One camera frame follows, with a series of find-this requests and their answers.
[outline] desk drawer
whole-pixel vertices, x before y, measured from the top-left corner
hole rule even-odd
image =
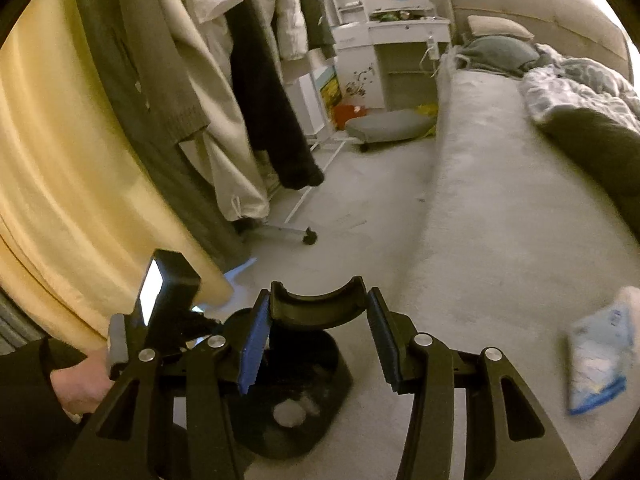
[[[343,25],[334,28],[335,49],[344,50],[371,44],[369,27],[366,24]]]
[[[369,29],[373,44],[386,43],[426,43],[429,36],[438,43],[449,43],[449,25],[443,23],[402,23],[376,24]]]

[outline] human hand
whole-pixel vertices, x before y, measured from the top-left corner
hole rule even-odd
[[[76,366],[53,370],[50,377],[60,405],[75,415],[93,413],[113,386],[107,374],[106,348],[92,352]]]

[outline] beige pants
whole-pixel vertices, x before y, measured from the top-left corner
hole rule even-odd
[[[269,213],[266,188],[225,73],[182,0],[159,1],[193,88],[211,121],[204,132],[180,145],[214,186],[220,211],[227,220],[264,218]]]

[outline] black sleeve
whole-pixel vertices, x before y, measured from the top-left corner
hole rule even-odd
[[[80,427],[62,409],[49,375],[83,358],[53,339],[0,356],[0,461],[5,468],[23,473],[26,468],[37,478],[55,478]]]

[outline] blue packaging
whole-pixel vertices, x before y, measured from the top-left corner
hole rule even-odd
[[[571,327],[571,415],[590,412],[625,391],[634,360],[634,335],[630,307],[622,302]]]

